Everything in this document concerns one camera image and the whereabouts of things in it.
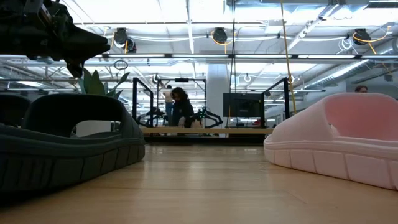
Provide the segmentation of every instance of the ceiling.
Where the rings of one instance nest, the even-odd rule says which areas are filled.
[[[138,54],[178,53],[178,54],[231,54],[233,44],[226,47],[216,44],[211,38],[215,27],[223,27],[232,39],[235,31],[235,53],[237,54],[284,54],[284,35],[282,27],[282,11],[278,4],[243,4],[241,1],[234,14],[231,6],[224,0],[62,0],[67,6],[76,26],[108,38],[112,45],[109,54],[123,54],[124,50],[112,43],[113,34],[118,27],[127,28],[127,34],[136,43]],[[351,46],[347,35],[352,35],[356,28],[364,28],[373,39],[384,37],[375,42],[377,48],[392,40],[397,32],[398,13],[395,8],[366,8],[366,4],[347,6],[327,6],[314,1],[313,4],[286,4],[284,11],[287,44],[292,45],[290,54],[371,54],[368,45]],[[325,10],[330,9],[330,15],[323,21],[317,21]],[[302,35],[296,43],[294,39]],[[71,75],[61,64],[46,64],[32,62],[27,59],[5,58],[9,63],[6,68],[23,68],[17,71],[18,77],[42,79],[66,79]],[[113,67],[116,60],[93,59],[85,67],[93,72],[99,71],[103,79],[117,79],[124,72],[130,72],[129,78],[140,78],[145,84],[152,85],[154,75],[160,78],[206,78],[208,64],[211,60],[175,60],[175,59],[127,59],[129,67],[118,71]],[[224,60],[230,75],[231,62]],[[291,63],[290,72],[295,82],[307,82],[317,75],[339,65],[339,63],[300,62]],[[1,73],[3,78],[15,78],[10,74]],[[238,61],[236,63],[236,77],[238,88],[267,88],[280,77],[287,75],[287,65],[283,61],[264,63],[261,61]],[[244,78],[250,76],[249,82]],[[52,86],[54,82],[44,82]],[[190,92],[190,98],[204,98],[200,87],[193,82],[176,83],[175,86],[196,89]],[[11,83],[13,88],[36,88],[32,85]],[[59,88],[74,88],[67,82],[59,82]],[[127,82],[120,88],[131,88]],[[132,100],[131,91],[125,91],[123,97]],[[149,99],[143,93],[139,94],[142,102]]]

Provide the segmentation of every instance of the computer monitor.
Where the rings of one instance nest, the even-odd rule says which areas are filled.
[[[224,93],[224,117],[260,117],[261,93]]]

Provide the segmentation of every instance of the black frame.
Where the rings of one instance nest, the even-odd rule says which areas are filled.
[[[264,126],[265,126],[265,122],[266,122],[266,119],[265,119],[265,107],[264,107],[264,100],[265,100],[264,95],[266,94],[266,92],[269,92],[269,90],[275,88],[276,86],[278,86],[281,83],[284,84],[285,119],[289,119],[290,118],[289,79],[287,77],[285,77],[285,78],[282,78],[281,80],[279,80],[277,83],[273,84],[266,91],[262,92],[261,100],[262,100],[262,107],[264,108],[264,113],[261,114],[262,115],[261,122],[262,122],[262,125],[264,125]]]
[[[185,81],[189,82],[189,81],[202,81],[203,83],[205,83],[205,89],[203,90],[205,92],[205,108],[207,108],[207,85],[206,85],[206,79],[204,78],[184,78]],[[167,83],[164,83],[164,86],[166,86],[170,81],[175,81],[175,82],[181,82],[181,78],[159,78],[157,80],[157,84],[156,84],[156,90],[157,90],[157,96],[156,96],[156,107],[159,107],[159,90],[161,90],[162,88],[159,88],[160,83],[162,81],[166,81]]]
[[[153,107],[154,107],[154,92],[150,90],[150,88],[145,85],[140,79],[138,78],[133,78],[132,79],[132,118],[137,122],[137,83],[142,85],[144,89],[149,91],[150,93],[150,126],[154,126],[154,113],[153,113]]]

